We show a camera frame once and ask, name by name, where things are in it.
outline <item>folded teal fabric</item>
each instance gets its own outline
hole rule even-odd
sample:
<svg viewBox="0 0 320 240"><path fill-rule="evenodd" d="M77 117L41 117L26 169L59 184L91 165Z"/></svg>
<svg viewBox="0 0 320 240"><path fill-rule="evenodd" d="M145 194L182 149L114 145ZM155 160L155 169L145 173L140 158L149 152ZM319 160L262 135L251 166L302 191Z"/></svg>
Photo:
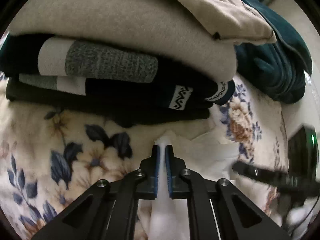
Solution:
<svg viewBox="0 0 320 240"><path fill-rule="evenodd" d="M273 100L287 104L299 101L305 90L305 74L312 74L307 45L299 33L276 12L258 0L242 0L254 7L272 26L277 42L235 46L237 71Z"/></svg>

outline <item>cream folded garment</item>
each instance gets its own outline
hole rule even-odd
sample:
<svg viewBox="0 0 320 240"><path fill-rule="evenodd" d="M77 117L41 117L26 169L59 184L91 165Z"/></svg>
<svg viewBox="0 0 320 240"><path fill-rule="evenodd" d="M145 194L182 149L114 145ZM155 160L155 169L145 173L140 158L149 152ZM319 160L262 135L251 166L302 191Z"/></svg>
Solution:
<svg viewBox="0 0 320 240"><path fill-rule="evenodd" d="M84 38L166 56L215 82L236 74L233 41L276 41L269 24L240 0L29 0L9 31Z"/></svg>
<svg viewBox="0 0 320 240"><path fill-rule="evenodd" d="M158 196L154 201L140 200L138 217L149 240L189 240L187 200L172 200L167 186L164 149L172 144L176 157L182 158L186 167L204 178L217 181L233 179L232 164L237 160L239 144L221 136L214 129L193 140L167 131L156 141L160 146Z"/></svg>

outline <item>screw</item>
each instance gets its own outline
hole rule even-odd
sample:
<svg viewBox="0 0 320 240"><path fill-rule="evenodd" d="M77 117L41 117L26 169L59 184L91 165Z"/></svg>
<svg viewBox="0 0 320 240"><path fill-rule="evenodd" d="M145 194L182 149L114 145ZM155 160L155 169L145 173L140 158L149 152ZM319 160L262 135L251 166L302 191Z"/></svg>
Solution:
<svg viewBox="0 0 320 240"><path fill-rule="evenodd" d="M140 169L137 170L137 176L143 176L143 172Z"/></svg>
<svg viewBox="0 0 320 240"><path fill-rule="evenodd" d="M220 179L220 184L222 186L228 186L229 185L229 181L227 179Z"/></svg>
<svg viewBox="0 0 320 240"><path fill-rule="evenodd" d="M105 179L99 179L96 182L96 184L97 184L98 187L105 187L106 185L108 185L108 181L105 180Z"/></svg>
<svg viewBox="0 0 320 240"><path fill-rule="evenodd" d="M188 175L191 174L191 171L190 171L189 169L183 169L183 170L181 171L181 174L182 174L182 175L185 175L185 176L188 176Z"/></svg>

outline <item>floral bedsheet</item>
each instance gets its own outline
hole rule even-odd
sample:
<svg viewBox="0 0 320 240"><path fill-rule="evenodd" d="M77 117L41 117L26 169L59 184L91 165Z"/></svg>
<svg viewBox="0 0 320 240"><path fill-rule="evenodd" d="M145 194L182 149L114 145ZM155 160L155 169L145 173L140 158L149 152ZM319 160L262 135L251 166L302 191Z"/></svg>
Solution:
<svg viewBox="0 0 320 240"><path fill-rule="evenodd" d="M137 169L166 130L193 139L219 127L226 138L240 143L240 159L285 169L280 104L241 76L234 80L233 97L224 106L213 106L207 120L123 128L94 114L10 102L6 78L0 75L1 209L18 235L30 239L98 179L115 181ZM274 188L240 177L236 184L270 214ZM135 239L148 239L139 216Z"/></svg>

